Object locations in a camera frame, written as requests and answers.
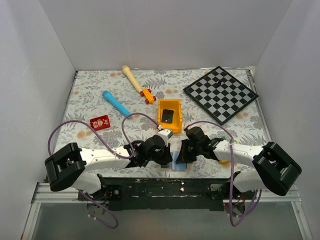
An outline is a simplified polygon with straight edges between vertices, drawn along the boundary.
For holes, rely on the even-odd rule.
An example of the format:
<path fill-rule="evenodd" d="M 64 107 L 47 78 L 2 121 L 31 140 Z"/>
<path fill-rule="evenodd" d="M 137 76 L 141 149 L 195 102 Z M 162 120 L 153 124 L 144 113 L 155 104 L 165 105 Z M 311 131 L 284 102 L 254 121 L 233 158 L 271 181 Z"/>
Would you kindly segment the black credit card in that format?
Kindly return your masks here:
<path fill-rule="evenodd" d="M 172 124 L 174 118 L 174 110 L 172 109 L 163 109 L 162 110 L 162 116 L 161 116 L 161 122 L 166 124 Z"/>

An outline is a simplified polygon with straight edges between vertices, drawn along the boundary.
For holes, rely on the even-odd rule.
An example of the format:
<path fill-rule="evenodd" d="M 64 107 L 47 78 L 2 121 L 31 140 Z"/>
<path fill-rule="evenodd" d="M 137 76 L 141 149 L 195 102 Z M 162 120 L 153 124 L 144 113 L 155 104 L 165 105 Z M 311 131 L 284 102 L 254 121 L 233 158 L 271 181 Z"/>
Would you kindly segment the yellow plastic bin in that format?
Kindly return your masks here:
<path fill-rule="evenodd" d="M 158 124 L 165 129 L 170 129 L 174 134 L 182 132 L 182 108 L 180 99 L 158 100 Z"/>

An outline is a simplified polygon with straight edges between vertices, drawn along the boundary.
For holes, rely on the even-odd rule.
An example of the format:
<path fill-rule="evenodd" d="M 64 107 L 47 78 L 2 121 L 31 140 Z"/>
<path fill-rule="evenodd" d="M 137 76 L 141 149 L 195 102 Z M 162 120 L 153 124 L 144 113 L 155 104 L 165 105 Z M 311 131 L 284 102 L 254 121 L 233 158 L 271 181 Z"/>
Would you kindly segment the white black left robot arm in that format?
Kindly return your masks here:
<path fill-rule="evenodd" d="M 101 183 L 101 177 L 92 171 L 146 167 L 149 162 L 165 165 L 172 161 L 171 144 L 165 136 L 156 134 L 146 141 L 134 141 L 132 145 L 133 156 L 130 156 L 129 145 L 114 149 L 123 158 L 106 149 L 80 148 L 75 142 L 67 144 L 44 161 L 50 190 L 60 192 L 75 188 L 101 200 L 106 196 L 106 187 Z"/>

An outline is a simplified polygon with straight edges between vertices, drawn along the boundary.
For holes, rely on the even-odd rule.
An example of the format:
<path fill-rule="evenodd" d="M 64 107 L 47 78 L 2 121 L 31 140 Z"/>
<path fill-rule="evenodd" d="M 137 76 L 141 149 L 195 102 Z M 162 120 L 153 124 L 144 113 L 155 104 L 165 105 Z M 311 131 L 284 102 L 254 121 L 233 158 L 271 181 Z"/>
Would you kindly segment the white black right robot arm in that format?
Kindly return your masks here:
<path fill-rule="evenodd" d="M 263 146 L 230 144 L 223 138 L 210 139 L 200 127 L 186 130 L 187 138 L 181 143 L 177 164 L 192 163 L 198 156 L 215 161 L 234 161 L 253 168 L 249 172 L 234 172 L 226 183 L 212 189 L 216 199 L 237 199 L 243 193 L 269 190 L 285 196 L 302 168 L 275 142 Z"/>

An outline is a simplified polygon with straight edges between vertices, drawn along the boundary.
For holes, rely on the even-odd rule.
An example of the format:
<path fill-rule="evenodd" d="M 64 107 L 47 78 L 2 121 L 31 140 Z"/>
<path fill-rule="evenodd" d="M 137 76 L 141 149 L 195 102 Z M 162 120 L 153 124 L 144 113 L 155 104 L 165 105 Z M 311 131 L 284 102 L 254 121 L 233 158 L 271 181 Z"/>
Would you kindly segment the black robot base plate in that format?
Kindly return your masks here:
<path fill-rule="evenodd" d="M 101 177 L 93 194 L 111 211 L 194 210 L 223 211 L 229 193 L 217 194 L 227 178 Z"/>

